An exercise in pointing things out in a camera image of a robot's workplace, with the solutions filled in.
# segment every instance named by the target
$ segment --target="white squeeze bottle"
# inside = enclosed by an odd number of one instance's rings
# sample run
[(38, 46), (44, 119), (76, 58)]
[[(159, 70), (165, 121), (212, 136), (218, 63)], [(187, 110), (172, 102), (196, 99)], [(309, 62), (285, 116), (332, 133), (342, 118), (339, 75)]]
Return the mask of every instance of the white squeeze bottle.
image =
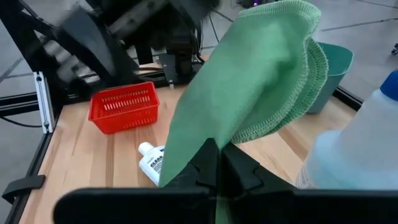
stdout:
[(143, 142), (139, 145), (138, 151), (144, 156), (139, 161), (139, 167), (158, 186), (163, 163), (164, 146), (154, 147), (148, 142)]
[(398, 189), (398, 71), (344, 130), (320, 134), (297, 177), (301, 189)]

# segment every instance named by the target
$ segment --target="blue bottle cap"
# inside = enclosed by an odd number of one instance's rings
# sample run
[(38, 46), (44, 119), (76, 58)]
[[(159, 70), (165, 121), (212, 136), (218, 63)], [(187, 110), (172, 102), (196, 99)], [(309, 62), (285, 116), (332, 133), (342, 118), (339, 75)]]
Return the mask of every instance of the blue bottle cap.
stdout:
[(380, 90), (389, 98), (398, 101), (398, 70), (391, 72), (381, 85)]

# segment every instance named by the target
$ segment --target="gray floor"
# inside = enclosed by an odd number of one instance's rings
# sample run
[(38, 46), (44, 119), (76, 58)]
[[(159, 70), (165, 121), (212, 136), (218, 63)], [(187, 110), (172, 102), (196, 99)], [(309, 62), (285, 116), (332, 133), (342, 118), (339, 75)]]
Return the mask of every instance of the gray floor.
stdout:
[[(60, 15), (66, 13), (77, 0), (26, 0), (26, 2), (44, 19), (57, 22)], [(219, 11), (230, 19), (235, 19), (242, 10), (235, 0), (222, 0)], [(385, 21), (398, 18), (398, 1), (395, 0), (311, 0), (322, 10), (322, 21), (315, 39), (344, 46), (355, 53), (350, 72), (341, 82), (341, 86), (358, 98), (366, 99), (383, 82), (398, 62), (390, 55), (393, 45), (398, 42), (398, 21)], [(203, 23), (204, 41), (202, 54), (211, 54), (231, 25), (230, 21), (212, 13)], [(13, 44), (2, 23), (0, 23), (0, 97), (34, 91), (31, 70), (21, 60), (21, 53)], [(10, 117), (27, 124), (39, 124), (37, 112)], [(30, 160), (42, 136), (40, 129), (21, 128), (0, 120), (0, 192), (15, 179), (23, 177)], [(0, 200), (0, 222), (2, 223), (10, 209)]]

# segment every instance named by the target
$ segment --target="metal bracket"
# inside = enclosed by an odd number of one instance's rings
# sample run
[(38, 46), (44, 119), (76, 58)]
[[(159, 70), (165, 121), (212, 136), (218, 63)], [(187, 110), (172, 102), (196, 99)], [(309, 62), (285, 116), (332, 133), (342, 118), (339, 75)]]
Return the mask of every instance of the metal bracket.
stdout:
[(8, 184), (1, 197), (10, 204), (13, 204), (16, 196), (26, 194), (28, 191), (33, 189), (40, 189), (43, 186), (44, 181), (44, 175), (37, 175), (15, 180)]
[(52, 110), (49, 85), (42, 72), (34, 73), (37, 102), (39, 103), (40, 118), (42, 120), (43, 133), (54, 131), (54, 114)]

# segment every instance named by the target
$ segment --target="black metal frame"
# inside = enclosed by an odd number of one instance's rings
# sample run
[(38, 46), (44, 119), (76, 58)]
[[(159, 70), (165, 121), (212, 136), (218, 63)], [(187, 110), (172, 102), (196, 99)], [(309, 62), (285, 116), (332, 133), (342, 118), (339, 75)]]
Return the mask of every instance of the black metal frame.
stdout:
[[(60, 115), (60, 112), (64, 105), (79, 103), (87, 101), (69, 93), (64, 89), (60, 89), (55, 82), (53, 74), (58, 68), (57, 61), (50, 57), (43, 48), (38, 48), (34, 52), (32, 46), (41, 46), (39, 38), (36, 36), (34, 30), (46, 34), (51, 25), (44, 22), (41, 18), (32, 11), (24, 2), (17, 0), (1, 0), (0, 3), (0, 19), (2, 23), (10, 33), (12, 39), (16, 43), (18, 49), (26, 59), (28, 65), (34, 72), (43, 72), (47, 77), (49, 83), (50, 94), (52, 96), (53, 112), (56, 120)], [(22, 12), (22, 8), (26, 8), (31, 14), (28, 15)], [(137, 55), (140, 64), (152, 63), (152, 52), (150, 47), (143, 45), (137, 48)], [(159, 78), (159, 76), (165, 77), (163, 72), (154, 72), (145, 75), (150, 78), (157, 78), (155, 85), (157, 88), (168, 86), (169, 83), (165, 78)], [(348, 105), (354, 110), (359, 110), (362, 102), (351, 96), (347, 91), (342, 88), (338, 88), (333, 96), (337, 97), (343, 103)], [(0, 98), (0, 116), (9, 116), (20, 113), (27, 113), (36, 111), (39, 109), (37, 103), (36, 93), (26, 93), (21, 95), (7, 96)], [(36, 150), (34, 158), (30, 164), (30, 167), (26, 173), (26, 177), (37, 176), (39, 173), (40, 166), (44, 159), (47, 148), (50, 144), (52, 134), (44, 134), (42, 140)], [(12, 204), (11, 211), (7, 217), (6, 223), (18, 223), (22, 213), (25, 209), (25, 205), (28, 201), (30, 190), (23, 192), (23, 194), (16, 196), (14, 203)]]

